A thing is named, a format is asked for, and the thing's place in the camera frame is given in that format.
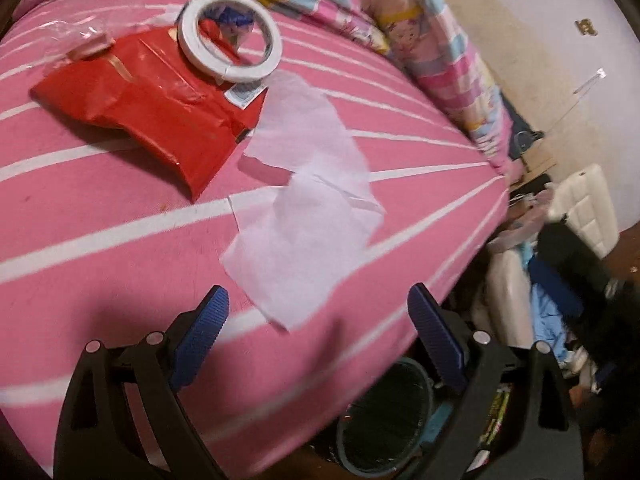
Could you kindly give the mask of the white tissue paper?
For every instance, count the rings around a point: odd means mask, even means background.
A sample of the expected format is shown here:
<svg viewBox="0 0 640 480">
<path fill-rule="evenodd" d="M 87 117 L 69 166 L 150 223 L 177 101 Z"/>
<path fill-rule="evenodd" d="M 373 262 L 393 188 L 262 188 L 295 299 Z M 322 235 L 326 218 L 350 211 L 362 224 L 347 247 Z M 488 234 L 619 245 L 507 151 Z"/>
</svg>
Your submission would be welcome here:
<svg viewBox="0 0 640 480">
<path fill-rule="evenodd" d="M 292 332 L 358 268 L 385 210 L 335 107 L 285 70 L 268 79 L 239 167 L 267 187 L 230 197 L 238 234 L 220 262 L 265 318 Z"/>
</svg>

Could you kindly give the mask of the red plastic snack bag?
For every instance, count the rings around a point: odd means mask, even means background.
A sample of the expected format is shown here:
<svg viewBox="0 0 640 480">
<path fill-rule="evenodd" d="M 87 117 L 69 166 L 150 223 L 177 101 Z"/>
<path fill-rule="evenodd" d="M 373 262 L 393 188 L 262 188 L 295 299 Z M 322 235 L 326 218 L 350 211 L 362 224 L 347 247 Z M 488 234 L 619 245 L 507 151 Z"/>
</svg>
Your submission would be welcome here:
<svg viewBox="0 0 640 480">
<path fill-rule="evenodd" d="M 267 89 L 220 84 L 182 53 L 174 26 L 118 38 L 32 87 L 49 110 L 122 129 L 172 170 L 197 200 L 242 137 L 256 127 Z"/>
</svg>

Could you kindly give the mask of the white tape roll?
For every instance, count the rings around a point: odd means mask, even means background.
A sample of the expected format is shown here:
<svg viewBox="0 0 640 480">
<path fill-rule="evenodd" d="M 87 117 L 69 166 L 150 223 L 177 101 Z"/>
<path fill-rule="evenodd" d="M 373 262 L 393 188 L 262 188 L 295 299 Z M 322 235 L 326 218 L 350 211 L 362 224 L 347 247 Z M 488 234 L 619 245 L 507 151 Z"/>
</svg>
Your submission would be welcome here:
<svg viewBox="0 0 640 480">
<path fill-rule="evenodd" d="M 235 61 L 250 32 L 262 33 L 260 61 Z M 269 11 L 256 0 L 190 0 L 177 20 L 182 53 L 202 73 L 232 84 L 260 81 L 272 74 L 282 58 L 280 30 Z"/>
</svg>

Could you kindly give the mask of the blue white tissue pack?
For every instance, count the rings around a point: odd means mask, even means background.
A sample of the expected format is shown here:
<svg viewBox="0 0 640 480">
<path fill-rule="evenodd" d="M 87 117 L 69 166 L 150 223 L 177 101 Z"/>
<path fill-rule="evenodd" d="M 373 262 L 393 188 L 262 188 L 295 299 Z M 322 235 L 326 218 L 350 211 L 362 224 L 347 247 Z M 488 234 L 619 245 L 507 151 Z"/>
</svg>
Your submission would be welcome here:
<svg viewBox="0 0 640 480">
<path fill-rule="evenodd" d="M 242 44 L 255 26 L 255 13 L 237 4 L 217 4 L 211 6 L 205 14 L 217 24 L 222 36 L 235 47 Z"/>
</svg>

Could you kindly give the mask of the round trash bin black liner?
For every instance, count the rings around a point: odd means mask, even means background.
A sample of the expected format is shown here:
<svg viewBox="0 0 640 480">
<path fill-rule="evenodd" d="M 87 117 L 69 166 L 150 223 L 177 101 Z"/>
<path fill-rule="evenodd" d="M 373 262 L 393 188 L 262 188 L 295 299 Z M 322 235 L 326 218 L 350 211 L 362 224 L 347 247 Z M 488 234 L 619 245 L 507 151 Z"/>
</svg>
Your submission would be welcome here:
<svg viewBox="0 0 640 480">
<path fill-rule="evenodd" d="M 381 478 L 416 455 L 433 406 L 433 382 L 423 366 L 401 358 L 309 446 L 357 477 Z"/>
</svg>

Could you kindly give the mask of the blue garment on chair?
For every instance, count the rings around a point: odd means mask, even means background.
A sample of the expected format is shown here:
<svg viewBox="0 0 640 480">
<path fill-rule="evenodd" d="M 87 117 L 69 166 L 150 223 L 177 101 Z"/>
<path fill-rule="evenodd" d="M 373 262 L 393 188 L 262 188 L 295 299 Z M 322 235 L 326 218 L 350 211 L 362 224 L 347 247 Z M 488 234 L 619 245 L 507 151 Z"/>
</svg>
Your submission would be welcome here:
<svg viewBox="0 0 640 480">
<path fill-rule="evenodd" d="M 568 367 L 575 352 L 567 349 L 568 328 L 564 318 L 580 315 L 582 304 L 563 283 L 559 274 L 541 260 L 531 244 L 521 249 L 523 269 L 530 281 L 530 314 L 534 341 L 544 341 L 562 367 Z"/>
</svg>

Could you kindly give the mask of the dark blue pillow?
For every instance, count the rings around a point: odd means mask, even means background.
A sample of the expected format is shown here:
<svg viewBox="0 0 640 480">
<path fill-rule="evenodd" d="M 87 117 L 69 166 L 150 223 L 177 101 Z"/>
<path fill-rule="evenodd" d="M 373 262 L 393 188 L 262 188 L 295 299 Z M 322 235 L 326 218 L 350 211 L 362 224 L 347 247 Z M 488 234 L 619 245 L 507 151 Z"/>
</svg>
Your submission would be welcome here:
<svg viewBox="0 0 640 480">
<path fill-rule="evenodd" d="M 515 160 L 528 151 L 536 141 L 543 139 L 544 132 L 534 130 L 515 109 L 504 93 L 501 93 L 501 99 L 512 122 L 509 141 L 509 156 L 510 159 Z"/>
</svg>

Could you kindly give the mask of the cream leather office chair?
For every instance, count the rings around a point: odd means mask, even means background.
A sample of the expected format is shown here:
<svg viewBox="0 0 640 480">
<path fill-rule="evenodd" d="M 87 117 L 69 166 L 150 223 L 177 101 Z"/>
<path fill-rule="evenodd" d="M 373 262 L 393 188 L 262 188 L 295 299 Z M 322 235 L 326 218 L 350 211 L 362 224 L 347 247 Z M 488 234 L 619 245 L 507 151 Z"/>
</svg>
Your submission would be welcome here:
<svg viewBox="0 0 640 480">
<path fill-rule="evenodd" d="M 587 340 L 582 323 L 597 315 L 582 315 L 617 288 L 602 264 L 620 240 L 603 170 L 592 164 L 521 202 L 527 208 L 487 244 L 486 302 L 472 310 L 473 321 L 503 344 L 528 349 L 547 338 L 535 330 L 535 304 L 544 295 L 558 307 L 560 324 Z"/>
</svg>

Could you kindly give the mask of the pink white striped bed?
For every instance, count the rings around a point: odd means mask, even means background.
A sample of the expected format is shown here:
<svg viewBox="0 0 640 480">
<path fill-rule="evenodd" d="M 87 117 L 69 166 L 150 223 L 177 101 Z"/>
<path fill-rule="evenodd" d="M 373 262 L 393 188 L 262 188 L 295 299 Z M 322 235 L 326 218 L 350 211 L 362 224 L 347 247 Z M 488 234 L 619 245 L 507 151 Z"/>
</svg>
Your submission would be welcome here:
<svg viewBox="0 0 640 480">
<path fill-rule="evenodd" d="M 230 159 L 196 203 L 126 136 L 59 122 L 30 89 L 55 27 L 138 24 L 186 0 L 56 0 L 1 43 L 1 408 L 44 468 L 87 341 L 132 344 L 214 286 L 230 315 L 181 402 L 228 476 L 287 456 L 404 353 L 409 288 L 445 297 L 506 211 L 506 182 L 385 58 L 279 16 L 283 67 L 331 101 L 355 135 L 385 209 L 356 273 L 293 333 L 271 326 L 228 278 L 229 202 L 258 182 Z"/>
</svg>

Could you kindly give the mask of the pink cartoon patterned duvet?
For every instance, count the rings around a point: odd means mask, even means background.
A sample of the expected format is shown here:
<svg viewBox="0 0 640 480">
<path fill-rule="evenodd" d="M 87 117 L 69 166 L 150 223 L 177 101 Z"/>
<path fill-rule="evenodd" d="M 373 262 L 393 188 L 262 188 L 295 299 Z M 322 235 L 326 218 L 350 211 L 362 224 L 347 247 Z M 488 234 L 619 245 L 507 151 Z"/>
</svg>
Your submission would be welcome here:
<svg viewBox="0 0 640 480">
<path fill-rule="evenodd" d="M 49 0 L 21 0 L 21 18 Z M 393 61 L 488 158 L 514 177 L 512 120 L 500 88 L 445 0 L 258 0 Z"/>
</svg>

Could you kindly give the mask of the pink plastic clothes clip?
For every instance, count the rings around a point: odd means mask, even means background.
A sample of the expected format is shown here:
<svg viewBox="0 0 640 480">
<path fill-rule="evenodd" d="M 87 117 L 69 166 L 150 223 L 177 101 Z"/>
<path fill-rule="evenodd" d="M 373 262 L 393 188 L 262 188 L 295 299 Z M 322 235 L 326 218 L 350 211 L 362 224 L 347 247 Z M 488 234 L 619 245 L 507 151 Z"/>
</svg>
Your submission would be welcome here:
<svg viewBox="0 0 640 480">
<path fill-rule="evenodd" d="M 65 55 L 72 61 L 90 58 L 109 49 L 114 44 L 113 37 L 108 32 L 87 32 L 80 39 L 75 40 L 67 49 Z"/>
</svg>

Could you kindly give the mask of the clear plastic bag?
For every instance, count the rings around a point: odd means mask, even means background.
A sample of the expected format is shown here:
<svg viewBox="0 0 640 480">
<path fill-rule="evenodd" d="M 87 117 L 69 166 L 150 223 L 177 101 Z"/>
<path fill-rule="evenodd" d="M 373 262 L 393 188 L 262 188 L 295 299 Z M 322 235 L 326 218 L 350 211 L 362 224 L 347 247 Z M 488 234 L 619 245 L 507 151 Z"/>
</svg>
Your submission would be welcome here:
<svg viewBox="0 0 640 480">
<path fill-rule="evenodd" d="M 86 16 L 74 16 L 68 20 L 56 20 L 44 28 L 44 37 L 32 40 L 29 45 L 28 68 L 38 65 L 65 64 L 73 62 L 66 58 L 66 51 L 75 40 L 80 39 L 87 32 L 108 32 L 115 40 L 126 36 L 137 27 L 130 18 L 116 10 L 107 10 L 104 14 L 98 12 Z"/>
</svg>

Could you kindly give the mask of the brown bear wall sticker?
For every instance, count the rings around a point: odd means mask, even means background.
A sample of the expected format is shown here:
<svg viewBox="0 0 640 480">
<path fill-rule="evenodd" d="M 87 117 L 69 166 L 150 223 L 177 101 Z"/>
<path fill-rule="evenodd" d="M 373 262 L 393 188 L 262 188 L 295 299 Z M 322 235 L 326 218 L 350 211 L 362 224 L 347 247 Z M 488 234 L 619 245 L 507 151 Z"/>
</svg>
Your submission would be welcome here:
<svg viewBox="0 0 640 480">
<path fill-rule="evenodd" d="M 595 37 L 598 34 L 597 29 L 594 28 L 592 21 L 590 21 L 589 18 L 583 18 L 582 20 L 576 21 L 575 26 L 582 36 Z"/>
</svg>

